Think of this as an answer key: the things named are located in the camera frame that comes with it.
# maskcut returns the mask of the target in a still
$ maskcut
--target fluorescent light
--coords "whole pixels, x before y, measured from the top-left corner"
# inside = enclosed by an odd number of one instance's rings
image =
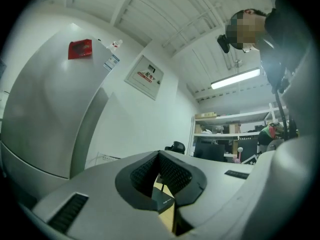
[[[213,82],[211,84],[211,87],[212,87],[212,89],[218,89],[218,88],[228,86],[228,85],[231,85],[231,84],[234,84],[234,83],[237,83],[237,82],[249,79],[249,78],[254,78],[257,76],[260,76],[260,68],[252,69],[252,70],[246,71],[244,73],[239,73],[239,74],[230,76],[228,78],[224,78],[219,81]]]

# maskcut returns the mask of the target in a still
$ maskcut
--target label sticker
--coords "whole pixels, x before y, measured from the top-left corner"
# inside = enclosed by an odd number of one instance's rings
[[[112,55],[110,59],[108,59],[103,66],[110,72],[114,69],[114,67],[120,62],[120,59],[117,58],[116,55]]]

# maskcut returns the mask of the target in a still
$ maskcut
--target black hair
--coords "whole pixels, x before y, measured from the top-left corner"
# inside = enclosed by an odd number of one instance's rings
[[[252,10],[254,12],[254,14],[259,15],[259,16],[264,16],[264,17],[267,16],[267,14],[264,13],[263,11],[261,11],[261,10],[257,10],[257,9],[247,9],[247,10]],[[236,48],[238,50],[242,50],[244,48],[244,44],[237,42],[237,20],[243,18],[243,15],[244,15],[245,11],[246,10],[240,10],[237,13],[235,13],[230,18],[230,21],[229,21],[228,25],[225,28],[225,35],[226,35],[229,43],[234,48]]]

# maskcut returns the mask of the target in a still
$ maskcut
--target ceiling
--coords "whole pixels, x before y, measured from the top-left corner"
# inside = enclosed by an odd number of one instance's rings
[[[217,37],[237,11],[254,8],[269,13],[275,0],[45,0],[47,3],[94,15],[141,45],[151,40],[177,61],[177,74],[198,100],[212,98],[230,89],[267,84],[265,76],[229,89],[212,90],[211,83],[260,66],[257,51],[243,53],[231,48],[224,54]]]

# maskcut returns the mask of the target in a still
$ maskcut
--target computer monitor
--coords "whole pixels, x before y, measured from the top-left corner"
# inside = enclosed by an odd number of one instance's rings
[[[196,143],[193,156],[217,162],[225,161],[225,145]]]

